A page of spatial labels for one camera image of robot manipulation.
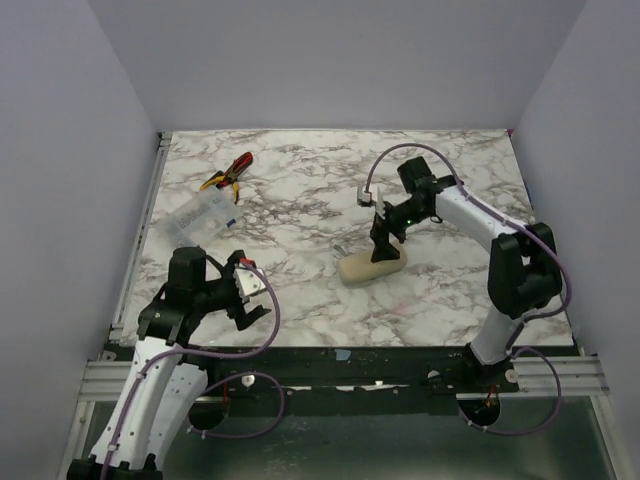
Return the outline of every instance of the metal floor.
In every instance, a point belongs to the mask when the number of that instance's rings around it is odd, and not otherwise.
[[[114,404],[96,404],[87,445]],[[550,412],[550,399],[502,402],[496,427],[526,428]],[[240,433],[268,419],[228,419]],[[588,398],[567,399],[556,423],[519,438],[468,428],[458,417],[288,417],[253,440],[202,440],[178,434],[166,480],[607,480],[614,479]]]

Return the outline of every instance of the black bracket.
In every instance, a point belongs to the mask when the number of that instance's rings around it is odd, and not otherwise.
[[[526,227],[554,253],[551,228],[544,223]],[[542,248],[521,232],[502,234],[491,242],[489,297],[496,308],[518,318],[534,308],[542,308],[562,291],[560,268]]]
[[[167,345],[186,346],[204,316],[218,310],[226,310],[238,330],[250,327],[270,310],[260,305],[245,311],[245,300],[234,276],[244,258],[244,251],[236,250],[222,267],[200,247],[176,249],[169,262],[167,282],[138,317],[138,337],[163,338]],[[206,280],[207,260],[216,266],[220,278]]]
[[[391,233],[400,243],[407,238],[408,227],[426,218],[436,218],[436,195],[456,184],[452,175],[436,178],[424,157],[407,160],[398,167],[405,191],[411,197],[398,205],[384,203],[384,218],[376,213],[370,237],[375,245],[371,262],[396,260],[400,253],[389,243]]]

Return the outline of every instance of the plastic container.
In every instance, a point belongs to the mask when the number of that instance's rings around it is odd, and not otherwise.
[[[156,229],[171,247],[207,247],[221,231],[242,217],[242,211],[215,187],[194,193],[176,211],[158,220]]]

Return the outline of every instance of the screw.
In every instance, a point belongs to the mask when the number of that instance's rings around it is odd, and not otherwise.
[[[244,377],[242,377],[242,384],[247,388],[253,385],[255,381],[256,377],[253,375],[245,375]]]
[[[517,383],[518,382],[518,372],[516,372],[513,368],[510,368],[506,372],[504,372],[504,378],[509,383]]]

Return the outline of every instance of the white wall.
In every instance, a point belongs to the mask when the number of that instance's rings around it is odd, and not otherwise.
[[[85,0],[0,2],[0,477],[55,478],[157,136]]]
[[[90,0],[155,126],[515,126],[584,0]]]
[[[516,127],[538,216],[575,284],[640,474],[640,2],[590,0]]]

